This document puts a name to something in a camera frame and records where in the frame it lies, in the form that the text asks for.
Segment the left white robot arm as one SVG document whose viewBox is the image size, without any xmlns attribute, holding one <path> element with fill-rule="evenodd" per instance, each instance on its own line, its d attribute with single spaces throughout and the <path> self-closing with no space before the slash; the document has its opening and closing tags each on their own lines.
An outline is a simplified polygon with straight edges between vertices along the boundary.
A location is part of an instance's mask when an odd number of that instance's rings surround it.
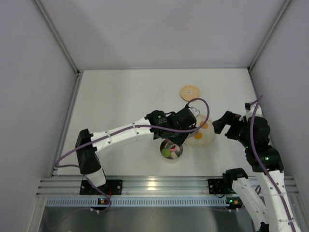
<svg viewBox="0 0 309 232">
<path fill-rule="evenodd" d="M 154 110 L 132 124 L 113 130 L 90 133 L 84 129 L 79 132 L 75 144 L 80 173 L 95 187 L 102 187 L 107 180 L 100 163 L 100 152 L 107 154 L 118 146 L 155 139 L 167 139 L 182 146 L 196 130 L 198 115 L 197 109 L 185 106 L 178 112 Z"/>
</svg>

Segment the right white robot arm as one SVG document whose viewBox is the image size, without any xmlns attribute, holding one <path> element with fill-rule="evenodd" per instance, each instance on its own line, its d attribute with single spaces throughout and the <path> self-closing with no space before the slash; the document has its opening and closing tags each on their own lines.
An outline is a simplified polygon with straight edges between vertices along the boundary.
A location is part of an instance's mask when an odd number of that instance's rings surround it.
<svg viewBox="0 0 309 232">
<path fill-rule="evenodd" d="M 279 152 L 270 145 L 268 122 L 252 112 L 241 116 L 230 111 L 213 122 L 214 131 L 223 128 L 228 139 L 240 142 L 245 148 L 246 160 L 259 182 L 262 196 L 251 186 L 242 168 L 230 169 L 223 174 L 227 188 L 241 199 L 251 216 L 256 232 L 299 232 L 301 229 L 292 213 L 284 183 L 283 164 Z"/>
</svg>

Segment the green round food piece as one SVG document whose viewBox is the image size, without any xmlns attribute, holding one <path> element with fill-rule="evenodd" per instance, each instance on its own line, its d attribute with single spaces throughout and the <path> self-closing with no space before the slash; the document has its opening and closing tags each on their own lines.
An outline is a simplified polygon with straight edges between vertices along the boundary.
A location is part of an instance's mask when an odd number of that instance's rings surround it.
<svg viewBox="0 0 309 232">
<path fill-rule="evenodd" d="M 169 157 L 170 156 L 170 150 L 169 149 L 166 149 L 166 148 L 164 148 L 162 151 L 161 151 L 161 154 L 162 154 L 162 156 L 164 156 L 164 157 Z"/>
</svg>

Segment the white tofu piece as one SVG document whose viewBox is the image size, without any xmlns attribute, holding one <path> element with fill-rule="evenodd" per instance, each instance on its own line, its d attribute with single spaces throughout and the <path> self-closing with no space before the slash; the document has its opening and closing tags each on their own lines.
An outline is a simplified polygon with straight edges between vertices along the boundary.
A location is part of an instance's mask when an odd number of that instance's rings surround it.
<svg viewBox="0 0 309 232">
<path fill-rule="evenodd" d="M 177 159 L 178 158 L 178 156 L 177 156 L 177 154 L 176 153 L 171 153 L 170 154 L 170 156 L 169 156 L 169 158 L 172 160 L 175 160 L 175 159 Z"/>
</svg>

